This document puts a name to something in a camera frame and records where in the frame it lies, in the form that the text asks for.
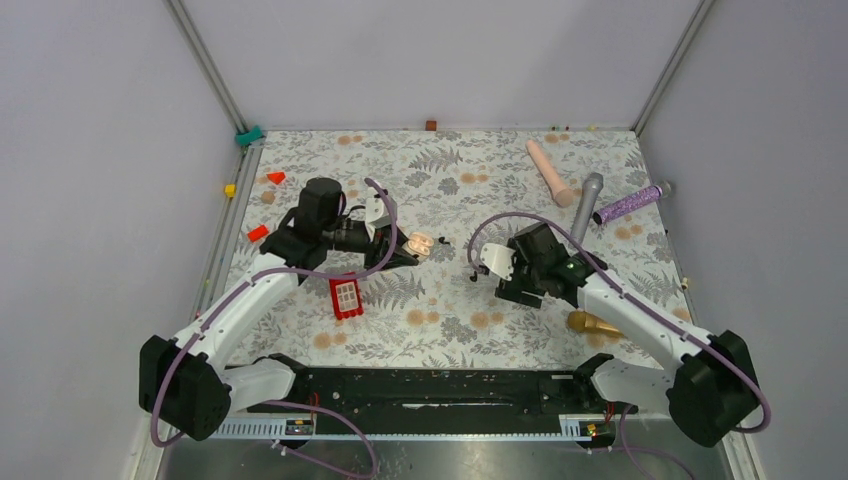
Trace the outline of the beige earbuds charging case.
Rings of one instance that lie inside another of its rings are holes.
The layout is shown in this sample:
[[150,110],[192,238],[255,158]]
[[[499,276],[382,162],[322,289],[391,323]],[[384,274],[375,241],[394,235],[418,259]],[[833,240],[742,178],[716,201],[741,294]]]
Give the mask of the beige earbuds charging case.
[[421,232],[413,232],[408,236],[404,249],[411,255],[428,257],[434,246],[434,239]]

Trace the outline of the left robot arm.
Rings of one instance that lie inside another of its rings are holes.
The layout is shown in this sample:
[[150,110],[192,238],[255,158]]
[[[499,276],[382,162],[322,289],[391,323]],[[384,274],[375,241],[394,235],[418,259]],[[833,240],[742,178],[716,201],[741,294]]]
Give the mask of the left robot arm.
[[259,320],[307,278],[352,282],[383,270],[420,265],[431,237],[404,234],[386,189],[368,179],[375,195],[361,205],[361,220],[341,184],[312,178],[298,203],[267,235],[238,282],[177,334],[151,336],[139,354],[139,405],[150,414],[149,435],[165,447],[187,435],[204,440],[231,413],[275,400],[296,411],[310,385],[281,360],[262,359],[229,368],[233,352]]

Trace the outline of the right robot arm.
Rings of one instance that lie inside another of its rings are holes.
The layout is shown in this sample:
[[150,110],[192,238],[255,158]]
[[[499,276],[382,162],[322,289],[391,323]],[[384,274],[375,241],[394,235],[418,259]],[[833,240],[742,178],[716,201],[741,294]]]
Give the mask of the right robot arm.
[[597,412],[622,402],[668,416],[695,443],[712,447],[765,402],[746,342],[660,312],[628,290],[593,254],[567,247],[539,222],[506,244],[486,243],[479,260],[498,277],[498,298],[534,308],[556,298],[617,328],[649,354],[656,367],[595,356],[589,375],[573,386],[575,402]]

